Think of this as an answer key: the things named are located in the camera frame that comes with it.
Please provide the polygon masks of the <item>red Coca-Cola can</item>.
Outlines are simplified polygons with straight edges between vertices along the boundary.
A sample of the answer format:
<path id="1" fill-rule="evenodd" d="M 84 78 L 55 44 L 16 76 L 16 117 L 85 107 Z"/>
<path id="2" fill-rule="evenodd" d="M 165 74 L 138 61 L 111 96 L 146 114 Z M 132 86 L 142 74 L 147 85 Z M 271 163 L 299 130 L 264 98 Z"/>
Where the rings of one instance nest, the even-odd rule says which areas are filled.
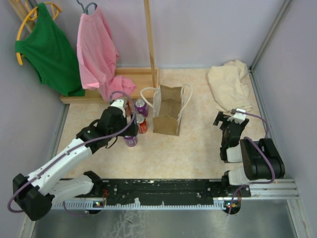
<path id="1" fill-rule="evenodd" d="M 125 109 L 126 116 L 131 117 L 130 103 L 129 103 L 128 99 L 125 97 L 121 97 L 120 99 L 122 99 L 124 101 L 124 109 Z"/>
<path id="2" fill-rule="evenodd" d="M 140 134 L 144 134 L 147 132 L 148 127 L 146 123 L 146 118 L 143 114 L 136 114 L 136 122 L 138 126 L 138 131 Z"/>

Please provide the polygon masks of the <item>purple Fanta can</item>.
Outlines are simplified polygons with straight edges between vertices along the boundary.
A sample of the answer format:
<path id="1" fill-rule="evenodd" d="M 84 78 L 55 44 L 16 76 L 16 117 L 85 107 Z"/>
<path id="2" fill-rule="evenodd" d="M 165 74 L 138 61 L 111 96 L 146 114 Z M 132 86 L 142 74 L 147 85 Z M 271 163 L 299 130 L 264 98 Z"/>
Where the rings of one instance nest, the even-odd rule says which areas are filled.
<path id="1" fill-rule="evenodd" d="M 136 100 L 135 108 L 139 114 L 142 114 L 144 117 L 148 116 L 147 103 L 143 99 Z"/>
<path id="2" fill-rule="evenodd" d="M 134 147 L 138 144 L 137 136 L 125 136 L 123 139 L 128 147 Z"/>

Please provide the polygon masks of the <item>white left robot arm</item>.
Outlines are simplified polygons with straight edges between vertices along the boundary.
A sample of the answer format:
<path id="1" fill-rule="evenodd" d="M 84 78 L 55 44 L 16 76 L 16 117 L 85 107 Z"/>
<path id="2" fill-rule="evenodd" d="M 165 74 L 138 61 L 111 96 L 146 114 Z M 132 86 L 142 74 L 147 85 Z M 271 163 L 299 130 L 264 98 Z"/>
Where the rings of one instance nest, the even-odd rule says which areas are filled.
<path id="1" fill-rule="evenodd" d="M 18 174 L 12 181 L 13 195 L 7 204 L 8 210 L 12 213 L 23 212 L 32 221 L 37 221 L 56 203 L 82 195 L 99 196 L 103 191 L 103 180 L 93 171 L 70 180 L 63 180 L 62 177 L 99 149 L 107 148 L 113 138 L 136 136 L 136 114 L 136 109 L 132 108 L 131 120 L 127 120 L 125 109 L 109 106 L 100 119 L 81 129 L 71 143 L 45 165 L 27 176 Z M 12 209 L 13 201 L 20 210 Z"/>

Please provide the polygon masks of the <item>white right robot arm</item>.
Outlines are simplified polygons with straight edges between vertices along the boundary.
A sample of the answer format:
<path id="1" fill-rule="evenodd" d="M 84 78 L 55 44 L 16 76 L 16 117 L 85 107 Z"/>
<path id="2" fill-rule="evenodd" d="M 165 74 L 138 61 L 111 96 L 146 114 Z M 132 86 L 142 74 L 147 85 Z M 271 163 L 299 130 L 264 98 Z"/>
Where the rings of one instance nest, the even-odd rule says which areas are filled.
<path id="1" fill-rule="evenodd" d="M 243 109 L 231 111 L 231 115 L 218 112 L 213 124 L 222 131 L 220 158 L 225 163 L 241 163 L 242 166 L 226 171 L 221 178 L 221 190 L 233 196 L 240 185 L 272 183 L 285 176 L 285 165 L 272 139 L 267 132 L 264 138 L 253 141 L 242 132 L 249 122 L 247 116 L 265 121 L 262 117 L 250 114 Z"/>

